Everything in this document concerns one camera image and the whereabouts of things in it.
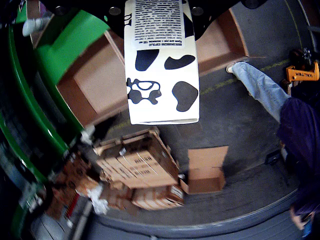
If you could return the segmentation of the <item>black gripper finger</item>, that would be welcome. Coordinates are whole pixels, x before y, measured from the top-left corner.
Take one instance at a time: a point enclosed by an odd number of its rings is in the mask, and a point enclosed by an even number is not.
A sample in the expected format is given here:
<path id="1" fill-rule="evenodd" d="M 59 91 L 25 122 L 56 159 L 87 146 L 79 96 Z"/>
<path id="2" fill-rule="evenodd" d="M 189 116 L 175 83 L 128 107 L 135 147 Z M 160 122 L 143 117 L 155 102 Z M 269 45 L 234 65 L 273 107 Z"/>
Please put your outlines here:
<path id="1" fill-rule="evenodd" d="M 187 0 L 193 23 L 195 40 L 198 40 L 209 25 L 234 5 L 241 3 L 250 10 L 257 9 L 266 0 Z"/>
<path id="2" fill-rule="evenodd" d="M 120 38 L 124 37 L 124 0 L 48 0 L 47 8 L 77 8 L 104 21 Z"/>

